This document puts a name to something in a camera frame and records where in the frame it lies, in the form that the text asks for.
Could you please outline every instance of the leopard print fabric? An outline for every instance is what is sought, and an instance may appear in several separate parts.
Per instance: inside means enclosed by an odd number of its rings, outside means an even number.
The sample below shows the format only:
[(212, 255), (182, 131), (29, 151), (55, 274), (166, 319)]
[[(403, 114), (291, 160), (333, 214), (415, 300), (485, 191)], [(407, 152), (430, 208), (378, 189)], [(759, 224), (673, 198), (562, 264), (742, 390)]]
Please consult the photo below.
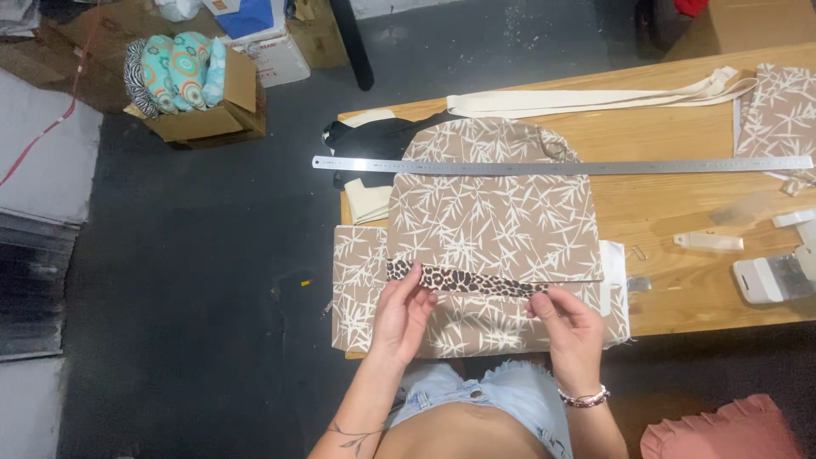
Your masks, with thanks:
[[(408, 275), (413, 263), (404, 260), (388, 260), (386, 265), (389, 279), (402, 280)], [(424, 265), (419, 285), (443, 292), (478, 292), (485, 295), (515, 296), (530, 298), (533, 293), (547, 293), (546, 283), (520, 283), (516, 280), (497, 276), (469, 273), (467, 271), (446, 270)]]

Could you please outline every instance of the wooden tabletop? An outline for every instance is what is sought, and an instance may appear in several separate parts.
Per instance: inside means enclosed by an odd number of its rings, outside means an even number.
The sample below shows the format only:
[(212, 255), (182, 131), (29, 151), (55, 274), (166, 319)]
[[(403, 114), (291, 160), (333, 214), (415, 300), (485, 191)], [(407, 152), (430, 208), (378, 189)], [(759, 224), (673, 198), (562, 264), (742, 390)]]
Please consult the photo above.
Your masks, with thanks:
[[(816, 43), (710, 56), (566, 78), (509, 89), (668, 90), (697, 82), (729, 65), (759, 63), (816, 70)], [(420, 120), (446, 109), (445, 99), (386, 107), (399, 118)], [(341, 114), (343, 120), (360, 112)], [(585, 162), (709, 159), (733, 156), (733, 107), (618, 109), (556, 114), (527, 121), (564, 136)], [(816, 319), (816, 301), (750, 305), (740, 296), (730, 267), (735, 261), (791, 253), (801, 245), (793, 227), (775, 229), (770, 217), (816, 207), (816, 189), (796, 198), (778, 191), (782, 181), (761, 172), (652, 176), (593, 176), (601, 239), (627, 248), (627, 273), (650, 276), (652, 290), (629, 294), (632, 335), (697, 332)], [(771, 205), (752, 223), (720, 226), (709, 220), (718, 207), (751, 195)], [(351, 225), (345, 193), (342, 223)], [(387, 221), (368, 225), (386, 226)], [(745, 252), (684, 250), (672, 236), (690, 231), (741, 236)], [(648, 257), (640, 260), (632, 247)]]

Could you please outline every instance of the concrete floor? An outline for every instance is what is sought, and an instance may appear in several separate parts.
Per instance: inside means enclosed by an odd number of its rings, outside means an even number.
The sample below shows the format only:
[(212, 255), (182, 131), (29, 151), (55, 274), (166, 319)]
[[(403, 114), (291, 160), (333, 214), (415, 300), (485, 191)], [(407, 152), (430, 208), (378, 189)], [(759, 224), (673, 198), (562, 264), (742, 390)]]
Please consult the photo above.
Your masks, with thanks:
[[(349, 68), (270, 88), (264, 140), (175, 152), (134, 118), (105, 117), (67, 287), (60, 456), (304, 457), (357, 367), (331, 349), (322, 317), (339, 194), (309, 166), (326, 152), (321, 129), (351, 110), (649, 64), (633, 3), (463, 0), (363, 20), (374, 88), (357, 90)], [(314, 282), (292, 287), (303, 279)], [(748, 356), (690, 360), (659, 338), (619, 346), (607, 385), (688, 386), (712, 403), (768, 391), (813, 425), (814, 334), (798, 330), (783, 333), (786, 349), (765, 352), (766, 339)]]

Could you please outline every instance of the bracelet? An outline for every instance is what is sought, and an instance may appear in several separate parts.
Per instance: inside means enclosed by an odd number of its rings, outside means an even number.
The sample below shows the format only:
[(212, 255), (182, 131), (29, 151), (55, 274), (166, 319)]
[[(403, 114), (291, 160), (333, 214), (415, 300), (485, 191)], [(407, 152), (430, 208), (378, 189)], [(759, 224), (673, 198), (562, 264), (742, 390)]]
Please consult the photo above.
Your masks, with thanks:
[(578, 397), (577, 399), (573, 399), (569, 395), (565, 394), (561, 389), (558, 390), (558, 394), (561, 396), (561, 400), (566, 406), (573, 408), (596, 407), (601, 403), (604, 403), (610, 397), (610, 392), (606, 390), (602, 384), (601, 392), (598, 392), (595, 395), (584, 395), (582, 397)]

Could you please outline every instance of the denim shorts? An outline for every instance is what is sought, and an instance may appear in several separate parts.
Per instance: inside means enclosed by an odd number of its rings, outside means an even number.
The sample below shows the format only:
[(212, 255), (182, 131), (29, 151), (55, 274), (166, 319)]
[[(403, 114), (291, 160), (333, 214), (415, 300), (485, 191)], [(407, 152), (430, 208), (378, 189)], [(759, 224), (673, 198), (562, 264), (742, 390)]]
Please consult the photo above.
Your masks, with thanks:
[(572, 459), (566, 410), (556, 382), (539, 365), (526, 361), (502, 363), (481, 381), (463, 380), (447, 363), (414, 362), (397, 389), (385, 426), (445, 403), (462, 402), (495, 407), (515, 417), (557, 459)]

